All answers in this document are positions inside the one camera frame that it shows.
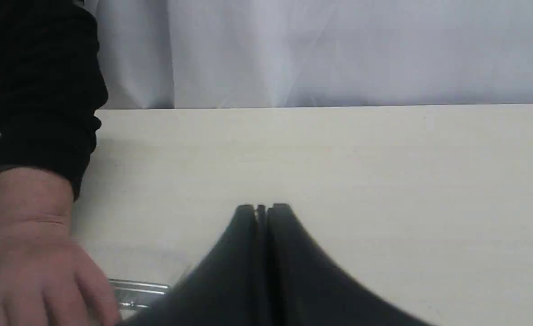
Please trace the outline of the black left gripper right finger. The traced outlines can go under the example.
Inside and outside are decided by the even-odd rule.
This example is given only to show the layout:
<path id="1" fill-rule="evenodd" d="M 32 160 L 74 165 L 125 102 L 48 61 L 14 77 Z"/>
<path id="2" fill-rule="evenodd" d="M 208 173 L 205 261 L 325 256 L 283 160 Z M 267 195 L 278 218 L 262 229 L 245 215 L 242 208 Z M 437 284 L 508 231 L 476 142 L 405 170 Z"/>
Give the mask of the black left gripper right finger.
<path id="1" fill-rule="evenodd" d="M 266 276 L 280 326 L 424 326 L 345 272 L 289 204 L 266 211 Z"/>

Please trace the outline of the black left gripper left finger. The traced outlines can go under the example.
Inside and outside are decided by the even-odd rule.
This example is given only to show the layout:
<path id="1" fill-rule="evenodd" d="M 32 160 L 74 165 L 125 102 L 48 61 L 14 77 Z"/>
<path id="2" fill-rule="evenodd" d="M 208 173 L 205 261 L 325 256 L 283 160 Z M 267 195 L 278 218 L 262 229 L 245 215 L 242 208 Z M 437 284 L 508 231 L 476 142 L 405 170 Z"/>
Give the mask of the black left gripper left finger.
<path id="1" fill-rule="evenodd" d="M 200 264 L 149 308 L 122 326 L 257 326 L 254 207 L 238 206 Z"/>

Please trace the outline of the person's bare hand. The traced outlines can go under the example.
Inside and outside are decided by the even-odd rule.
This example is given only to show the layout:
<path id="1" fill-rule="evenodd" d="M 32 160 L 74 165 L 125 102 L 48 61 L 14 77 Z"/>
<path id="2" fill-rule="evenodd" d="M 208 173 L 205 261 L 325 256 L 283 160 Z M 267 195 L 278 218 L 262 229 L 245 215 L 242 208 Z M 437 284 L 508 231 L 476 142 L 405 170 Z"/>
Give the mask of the person's bare hand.
<path id="1" fill-rule="evenodd" d="M 107 277 L 56 223 L 0 228 L 0 326 L 115 326 Z"/>

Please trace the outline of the black sleeved forearm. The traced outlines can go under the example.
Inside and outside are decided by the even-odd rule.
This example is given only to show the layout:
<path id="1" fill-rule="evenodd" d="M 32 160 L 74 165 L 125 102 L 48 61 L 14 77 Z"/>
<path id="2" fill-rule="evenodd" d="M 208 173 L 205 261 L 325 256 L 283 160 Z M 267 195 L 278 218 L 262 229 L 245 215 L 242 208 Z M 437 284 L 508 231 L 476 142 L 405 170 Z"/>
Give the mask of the black sleeved forearm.
<path id="1" fill-rule="evenodd" d="M 74 199 L 108 90 L 95 17 L 73 0 L 0 0 L 0 172 L 39 168 Z"/>

